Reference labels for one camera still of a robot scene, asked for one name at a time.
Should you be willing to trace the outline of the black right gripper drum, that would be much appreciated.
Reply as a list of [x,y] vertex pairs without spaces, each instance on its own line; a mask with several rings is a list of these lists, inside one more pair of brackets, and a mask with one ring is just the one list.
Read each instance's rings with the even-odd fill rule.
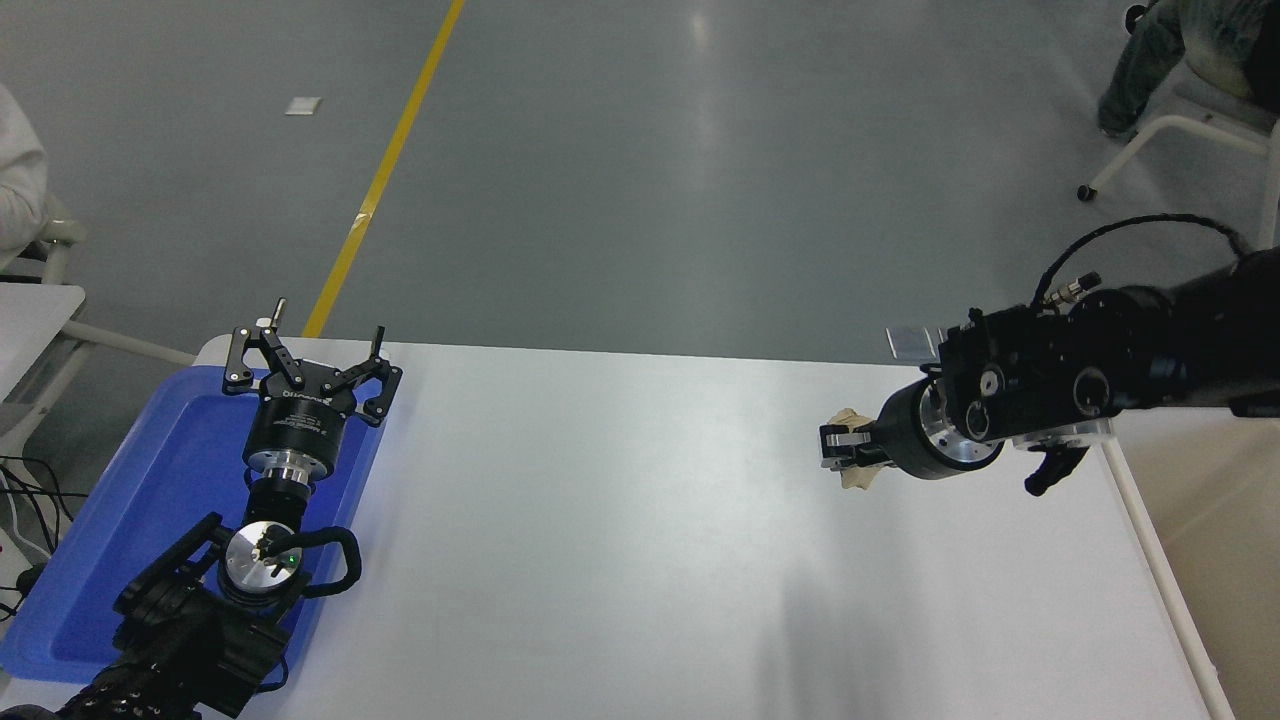
[[920,407],[928,388],[911,384],[884,401],[878,416],[878,446],[892,465],[910,477],[941,480],[952,475],[952,468],[923,428]]

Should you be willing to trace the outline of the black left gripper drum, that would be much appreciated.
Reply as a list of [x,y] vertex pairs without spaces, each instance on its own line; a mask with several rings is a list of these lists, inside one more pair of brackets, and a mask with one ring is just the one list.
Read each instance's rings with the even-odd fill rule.
[[323,393],[326,386],[338,386],[340,370],[334,366],[302,363],[301,369],[300,389],[289,384],[284,372],[269,372],[259,384],[261,404],[244,443],[244,464],[255,471],[268,470],[285,454],[302,456],[310,471],[335,469],[346,423],[355,410],[355,392],[344,388],[332,397]]

